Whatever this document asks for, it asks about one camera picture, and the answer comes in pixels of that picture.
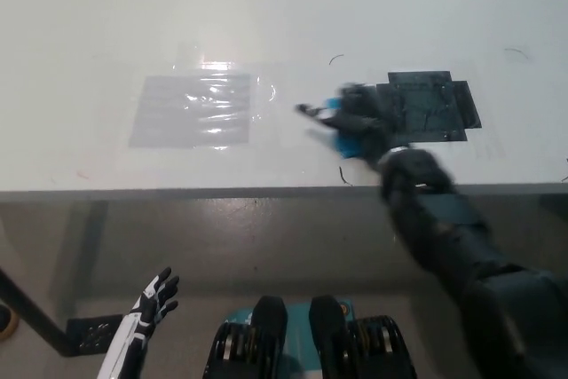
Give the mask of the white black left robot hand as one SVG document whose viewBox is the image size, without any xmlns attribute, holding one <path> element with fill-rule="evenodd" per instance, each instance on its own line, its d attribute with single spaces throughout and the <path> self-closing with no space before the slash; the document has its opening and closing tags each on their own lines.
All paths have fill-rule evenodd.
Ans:
<svg viewBox="0 0 568 379">
<path fill-rule="evenodd" d="M 178 307 L 173 297 L 179 277 L 167 267 L 145 287 L 122 318 L 102 362 L 98 379 L 138 379 L 146 360 L 148 343 L 157 325 Z"/>
</svg>

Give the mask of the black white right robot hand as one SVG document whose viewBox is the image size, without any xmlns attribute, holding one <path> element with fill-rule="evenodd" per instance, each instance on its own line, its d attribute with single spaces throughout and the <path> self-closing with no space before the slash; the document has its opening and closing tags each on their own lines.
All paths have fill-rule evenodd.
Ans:
<svg viewBox="0 0 568 379">
<path fill-rule="evenodd" d="M 295 110 L 356 145 L 352 148 L 353 157 L 365 161 L 374 170 L 379 169 L 381 158 L 394 147 L 395 120 L 380 105 L 374 86 L 349 83 L 340 88 L 334 106 L 302 103 L 297 104 Z"/>
</svg>

